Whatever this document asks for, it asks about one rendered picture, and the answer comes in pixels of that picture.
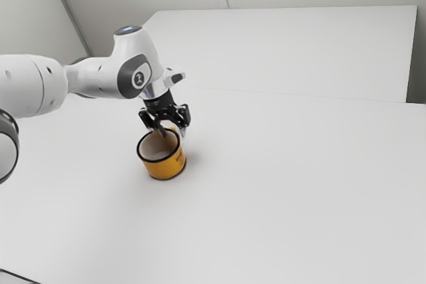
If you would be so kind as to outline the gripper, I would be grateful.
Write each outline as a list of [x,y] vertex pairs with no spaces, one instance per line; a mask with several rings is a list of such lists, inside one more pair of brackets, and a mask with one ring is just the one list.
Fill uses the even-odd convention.
[[185,137],[191,123],[190,109],[187,104],[175,104],[170,90],[159,97],[145,99],[143,102],[144,108],[140,109],[138,115],[147,129],[156,131],[165,139],[166,131],[161,125],[161,118],[168,117],[168,120],[178,128],[181,137]]

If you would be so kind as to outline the yellow mug with black rim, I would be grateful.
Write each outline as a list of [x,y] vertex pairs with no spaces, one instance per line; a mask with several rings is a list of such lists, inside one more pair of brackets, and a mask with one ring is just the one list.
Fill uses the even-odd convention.
[[168,180],[179,175],[186,165],[186,154],[179,133],[174,128],[164,128],[146,133],[136,147],[136,153],[149,176]]

